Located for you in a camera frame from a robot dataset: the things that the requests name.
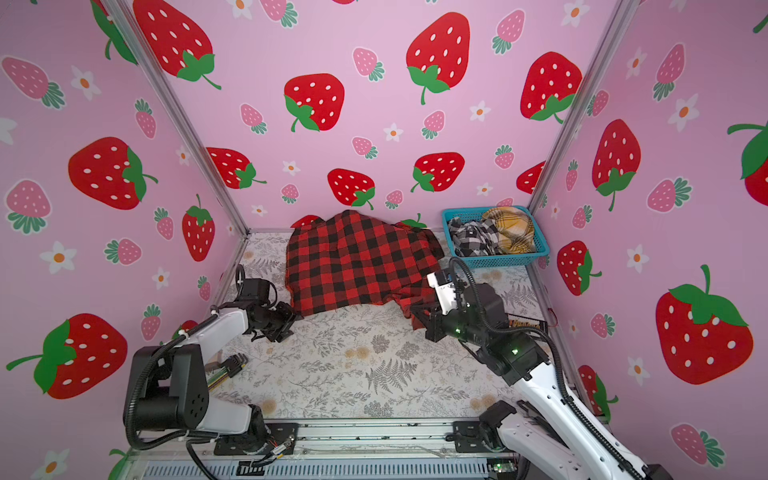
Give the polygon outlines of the red black plaid shirt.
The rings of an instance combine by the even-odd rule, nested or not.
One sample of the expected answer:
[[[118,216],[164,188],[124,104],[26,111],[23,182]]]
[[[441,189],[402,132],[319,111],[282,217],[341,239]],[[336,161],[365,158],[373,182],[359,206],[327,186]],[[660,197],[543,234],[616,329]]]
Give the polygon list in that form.
[[[436,301],[427,276],[440,269],[443,258],[429,229],[345,210],[294,230],[286,248],[285,287],[304,317],[394,302],[418,330],[424,325],[413,312]]]

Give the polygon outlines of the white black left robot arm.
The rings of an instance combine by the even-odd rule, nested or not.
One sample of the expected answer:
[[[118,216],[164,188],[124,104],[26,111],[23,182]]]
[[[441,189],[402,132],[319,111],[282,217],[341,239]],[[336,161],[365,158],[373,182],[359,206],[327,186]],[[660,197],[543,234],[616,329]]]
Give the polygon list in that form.
[[[274,434],[256,405],[230,405],[210,395],[205,362],[241,335],[280,343],[292,334],[301,314],[277,298],[276,286],[235,273],[236,297],[211,309],[200,324],[181,328],[159,347],[143,347],[132,358],[123,411],[126,439],[136,451],[182,440],[206,478],[213,472],[195,448],[212,444],[224,454],[252,456],[249,473],[292,454],[298,427]]]

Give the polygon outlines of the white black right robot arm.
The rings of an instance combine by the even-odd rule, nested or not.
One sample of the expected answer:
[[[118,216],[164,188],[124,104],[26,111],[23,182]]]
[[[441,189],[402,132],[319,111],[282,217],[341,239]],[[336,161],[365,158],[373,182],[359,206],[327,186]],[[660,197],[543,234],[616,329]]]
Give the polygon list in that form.
[[[476,282],[465,262],[453,257],[426,281],[435,302],[411,308],[426,339],[456,339],[540,422],[534,425],[517,407],[498,401],[479,417],[475,436],[484,448],[517,453],[552,479],[670,478],[664,467],[644,462],[608,431],[569,388],[553,339],[540,328],[512,326],[502,298]]]

